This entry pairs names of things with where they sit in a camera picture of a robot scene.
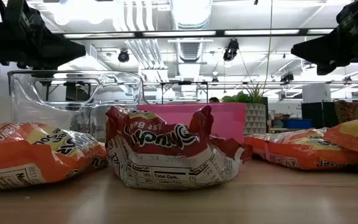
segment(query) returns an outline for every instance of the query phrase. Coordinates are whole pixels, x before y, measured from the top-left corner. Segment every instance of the table surface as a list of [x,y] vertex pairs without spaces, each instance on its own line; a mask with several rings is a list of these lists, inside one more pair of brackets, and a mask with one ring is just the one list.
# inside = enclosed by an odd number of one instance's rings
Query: table surface
[[249,161],[228,183],[168,192],[130,189],[104,169],[0,191],[0,223],[358,223],[358,174]]

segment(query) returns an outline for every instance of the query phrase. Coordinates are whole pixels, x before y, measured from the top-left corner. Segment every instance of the ceiling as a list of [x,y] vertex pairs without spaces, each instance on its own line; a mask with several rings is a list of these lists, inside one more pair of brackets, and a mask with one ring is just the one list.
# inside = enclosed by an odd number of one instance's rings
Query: ceiling
[[[88,6],[79,16],[72,16],[70,22],[64,26],[55,22],[56,3],[43,3],[42,0],[27,2],[41,11],[47,27],[52,32],[116,31],[112,25],[114,13],[112,2],[97,2],[92,7]],[[214,0],[209,29],[270,29],[270,26],[273,29],[333,28],[337,26],[337,13],[350,2],[351,0],[273,0],[271,15],[270,0],[259,0],[258,5],[254,5],[254,0]],[[153,0],[152,3],[154,27],[157,30],[172,29],[170,11],[167,10],[169,1]],[[103,17],[103,21],[99,24],[90,23],[89,19],[95,15]],[[305,37],[238,38],[240,54],[227,65],[223,62],[223,51],[230,38],[208,39],[212,39],[213,42],[204,44],[199,62],[205,64],[201,65],[199,80],[211,81],[213,71],[218,72],[217,77],[221,82],[241,82],[249,79],[280,80],[285,68],[294,74],[295,81],[343,80],[345,75],[352,73],[357,75],[358,72],[358,64],[338,68],[332,74],[323,77],[316,75],[315,68],[305,69],[307,66],[304,65],[304,61],[290,54],[292,46],[305,41]],[[130,60],[126,63],[120,63],[117,59],[119,50],[127,48],[124,40],[83,40],[81,43],[85,46],[94,46],[98,50],[98,60],[108,70],[138,72],[139,63],[133,55],[130,54]],[[178,62],[175,45],[169,44],[168,39],[158,39],[158,46],[168,68],[169,79],[177,80],[180,74],[178,65],[175,64]],[[76,65],[75,68],[83,69],[81,65]],[[228,89],[235,87],[238,86],[225,86]]]

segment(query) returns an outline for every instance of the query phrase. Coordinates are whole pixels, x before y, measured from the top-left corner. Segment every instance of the fluorescent light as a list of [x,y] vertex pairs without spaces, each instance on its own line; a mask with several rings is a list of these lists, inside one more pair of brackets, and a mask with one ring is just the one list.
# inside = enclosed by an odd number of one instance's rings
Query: fluorescent light
[[168,43],[207,43],[214,42],[213,39],[176,39],[176,40],[168,40]]
[[310,29],[308,34],[329,34],[333,29]]
[[117,37],[134,37],[135,34],[131,32],[124,33],[89,33],[89,34],[64,34],[67,39],[82,39],[82,38],[117,38]]
[[176,31],[176,32],[144,32],[145,37],[188,37],[194,35],[210,35],[213,36],[216,31],[213,30],[194,30],[194,31]]
[[[297,34],[298,29],[271,30],[273,35]],[[227,30],[224,35],[270,35],[270,30]]]

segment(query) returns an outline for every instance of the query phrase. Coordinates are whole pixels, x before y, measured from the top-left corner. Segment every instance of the clear plastic bin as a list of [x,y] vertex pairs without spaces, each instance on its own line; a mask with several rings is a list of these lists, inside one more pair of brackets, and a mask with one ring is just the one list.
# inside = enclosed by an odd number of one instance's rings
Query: clear plastic bin
[[193,113],[205,105],[212,107],[212,133],[242,143],[246,123],[246,106],[243,103],[140,105],[139,109],[157,113],[168,124],[189,125]]
[[106,71],[13,71],[8,73],[13,120],[38,122],[93,135],[104,142],[112,105],[136,110],[138,75]]

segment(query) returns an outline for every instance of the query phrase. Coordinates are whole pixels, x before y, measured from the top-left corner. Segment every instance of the potted plant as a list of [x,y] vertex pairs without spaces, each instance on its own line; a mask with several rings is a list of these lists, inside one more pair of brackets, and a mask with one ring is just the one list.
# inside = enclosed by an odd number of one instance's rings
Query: potted plant
[[246,104],[246,125],[244,134],[265,134],[266,133],[266,107],[263,104],[263,86],[256,85],[253,88],[246,88],[248,94],[240,91],[234,96],[222,98],[225,103]]

